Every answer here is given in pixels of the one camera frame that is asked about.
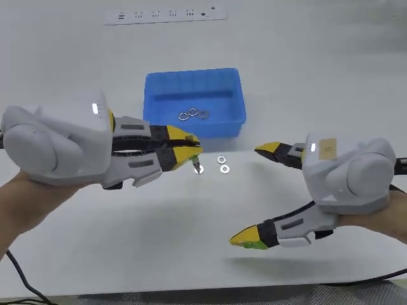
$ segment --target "label sticker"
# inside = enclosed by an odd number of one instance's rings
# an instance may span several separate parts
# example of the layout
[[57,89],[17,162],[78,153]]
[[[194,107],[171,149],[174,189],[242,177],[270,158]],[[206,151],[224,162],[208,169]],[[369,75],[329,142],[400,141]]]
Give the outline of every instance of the label sticker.
[[319,141],[319,159],[335,160],[336,158],[336,138],[321,139]]

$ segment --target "black cable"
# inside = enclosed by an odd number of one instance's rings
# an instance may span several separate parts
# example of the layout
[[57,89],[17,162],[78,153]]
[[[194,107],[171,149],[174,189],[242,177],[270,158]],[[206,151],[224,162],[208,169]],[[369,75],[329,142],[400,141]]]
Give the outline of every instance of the black cable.
[[362,285],[362,284],[368,284],[368,283],[373,283],[373,282],[377,282],[377,281],[385,281],[385,280],[389,280],[395,276],[399,276],[399,275],[404,275],[407,273],[407,268],[406,269],[402,269],[393,273],[389,273],[389,274],[385,274],[385,275],[381,275],[381,276],[376,276],[375,278],[368,278],[366,280],[360,280],[360,281],[349,281],[349,282],[345,282],[345,283],[328,283],[328,284],[324,284],[325,286],[334,286],[334,287],[346,287],[346,286],[354,286],[354,285]]
[[29,300],[28,299],[24,299],[24,300],[20,300],[20,301],[14,301],[14,302],[6,302],[6,303],[0,303],[0,305],[7,305],[7,304],[21,304],[21,302],[32,302],[35,301],[38,304],[46,304],[46,305],[58,305],[56,303],[53,303],[49,300],[49,298],[47,298],[45,295],[43,295],[40,291],[36,290],[34,287],[32,287],[29,282],[27,281],[27,278],[24,275],[24,272],[22,271],[20,264],[17,262],[17,260],[15,259],[14,255],[11,254],[10,250],[7,250],[6,252],[7,257],[9,258],[9,260],[11,261],[11,263],[13,264],[14,268],[16,269],[18,275],[20,276],[21,281],[24,284],[24,287],[32,292],[33,294],[35,294],[36,296],[38,296],[42,301],[37,301],[37,300]]
[[34,300],[34,299],[21,299],[9,302],[0,302],[0,305],[38,305],[38,304],[46,304],[44,301],[41,300]]

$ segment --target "white table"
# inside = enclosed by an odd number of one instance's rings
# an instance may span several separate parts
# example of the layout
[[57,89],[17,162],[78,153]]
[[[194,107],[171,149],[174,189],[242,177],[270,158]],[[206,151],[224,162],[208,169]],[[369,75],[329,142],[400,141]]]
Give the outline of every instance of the white table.
[[[107,27],[111,9],[159,1],[0,1],[0,111],[102,88],[116,115],[142,116],[153,71],[236,67],[247,123],[226,143],[204,142],[205,172],[185,165],[140,189],[92,186],[12,251],[48,295],[351,281],[407,266],[407,247],[340,228],[311,247],[246,250],[240,229],[309,200],[301,173],[252,150],[340,130],[389,139],[407,155],[407,22],[377,0],[222,1],[229,19]],[[174,5],[191,1],[172,1]],[[219,172],[218,153],[231,171]],[[0,157],[0,183],[17,168]],[[407,188],[407,179],[397,185]],[[0,263],[0,297],[26,291]]]

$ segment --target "blue container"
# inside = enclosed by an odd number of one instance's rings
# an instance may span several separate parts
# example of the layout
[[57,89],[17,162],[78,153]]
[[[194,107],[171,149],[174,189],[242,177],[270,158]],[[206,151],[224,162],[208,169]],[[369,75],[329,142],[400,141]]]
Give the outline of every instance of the blue container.
[[[206,119],[181,112],[196,108]],[[200,138],[237,137],[246,122],[238,70],[233,68],[157,72],[146,76],[143,119],[152,125],[172,125]]]

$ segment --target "power strip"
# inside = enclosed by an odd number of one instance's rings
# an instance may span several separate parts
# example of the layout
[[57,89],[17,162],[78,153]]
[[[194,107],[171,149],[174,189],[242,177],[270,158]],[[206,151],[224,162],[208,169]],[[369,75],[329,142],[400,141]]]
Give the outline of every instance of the power strip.
[[156,24],[162,22],[188,22],[203,20],[224,20],[228,13],[217,5],[203,8],[177,8],[166,10],[110,11],[104,25]]

